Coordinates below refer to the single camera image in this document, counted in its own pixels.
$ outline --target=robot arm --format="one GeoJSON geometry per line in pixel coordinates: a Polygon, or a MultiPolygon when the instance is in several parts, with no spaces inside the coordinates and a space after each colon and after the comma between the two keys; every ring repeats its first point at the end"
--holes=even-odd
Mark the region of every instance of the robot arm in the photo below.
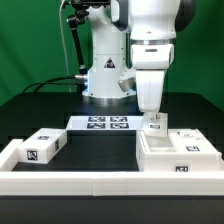
{"type": "Polygon", "coordinates": [[[164,77],[174,60],[171,40],[176,37],[176,30],[184,29],[192,20],[195,1],[112,0],[111,12],[114,24],[121,31],[131,32],[133,42],[133,68],[122,75],[120,84],[126,86],[126,80],[136,79],[139,109],[145,113],[141,129],[148,135],[166,136],[167,115],[158,112],[164,77]]]}

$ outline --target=green backdrop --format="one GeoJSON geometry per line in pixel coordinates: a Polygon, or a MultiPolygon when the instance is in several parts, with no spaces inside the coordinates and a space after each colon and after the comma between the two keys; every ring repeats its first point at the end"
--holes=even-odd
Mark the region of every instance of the green backdrop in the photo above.
{"type": "MultiPolygon", "coordinates": [[[[66,75],[60,2],[0,1],[0,104],[32,83],[66,75]]],[[[64,21],[72,13],[71,8],[63,10],[64,21]]],[[[64,26],[70,71],[75,74],[76,52],[66,22],[64,26]]],[[[89,24],[79,32],[84,59],[90,66],[89,24]]],[[[197,0],[196,17],[177,34],[175,54],[164,89],[199,93],[224,111],[224,1],[197,0]]],[[[68,87],[49,86],[43,91],[68,91],[68,87]]]]}

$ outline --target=black tabletop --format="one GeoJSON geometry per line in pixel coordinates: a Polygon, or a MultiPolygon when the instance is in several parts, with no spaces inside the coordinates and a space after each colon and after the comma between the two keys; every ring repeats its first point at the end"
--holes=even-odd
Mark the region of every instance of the black tabletop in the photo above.
{"type": "MultiPolygon", "coordinates": [[[[202,96],[190,93],[164,94],[161,112],[168,113],[169,128],[198,128],[220,152],[224,152],[224,113],[202,96]]],[[[135,102],[104,107],[84,103],[76,93],[19,94],[0,107],[1,150],[11,139],[26,139],[40,128],[65,128],[71,115],[142,114],[135,102]]],[[[82,131],[70,133],[67,146],[51,163],[42,166],[20,163],[14,172],[25,170],[137,171],[135,132],[111,136],[108,133],[82,131]],[[83,153],[88,154],[91,160],[84,159],[83,153]]],[[[0,198],[0,223],[223,224],[224,197],[4,196],[0,198]]]]}

